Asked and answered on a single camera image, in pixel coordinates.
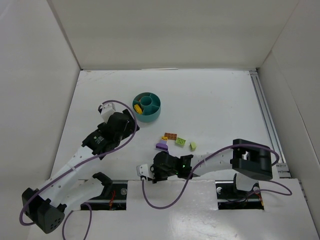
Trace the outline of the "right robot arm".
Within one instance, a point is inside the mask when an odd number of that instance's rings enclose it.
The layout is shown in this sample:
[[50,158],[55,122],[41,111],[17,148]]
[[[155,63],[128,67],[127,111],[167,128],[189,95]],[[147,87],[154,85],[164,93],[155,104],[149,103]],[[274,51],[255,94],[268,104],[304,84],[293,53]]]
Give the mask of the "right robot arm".
[[205,155],[177,157],[161,151],[153,158],[147,178],[156,183],[171,176],[187,180],[211,172],[234,170],[255,181],[269,181],[273,179],[272,154],[279,159],[278,154],[268,146],[240,138],[233,140],[230,146]]

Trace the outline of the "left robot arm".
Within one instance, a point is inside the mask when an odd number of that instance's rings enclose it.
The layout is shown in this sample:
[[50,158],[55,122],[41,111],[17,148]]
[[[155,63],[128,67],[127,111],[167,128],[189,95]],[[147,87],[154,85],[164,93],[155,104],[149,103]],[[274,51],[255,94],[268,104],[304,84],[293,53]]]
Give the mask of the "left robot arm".
[[133,111],[125,109],[113,112],[107,122],[98,125],[90,133],[73,157],[42,186],[27,188],[22,193],[20,224],[37,225],[45,234],[53,232],[71,211],[96,197],[107,197],[113,181],[102,172],[92,173],[101,160],[121,148],[122,140],[130,141],[139,130]]

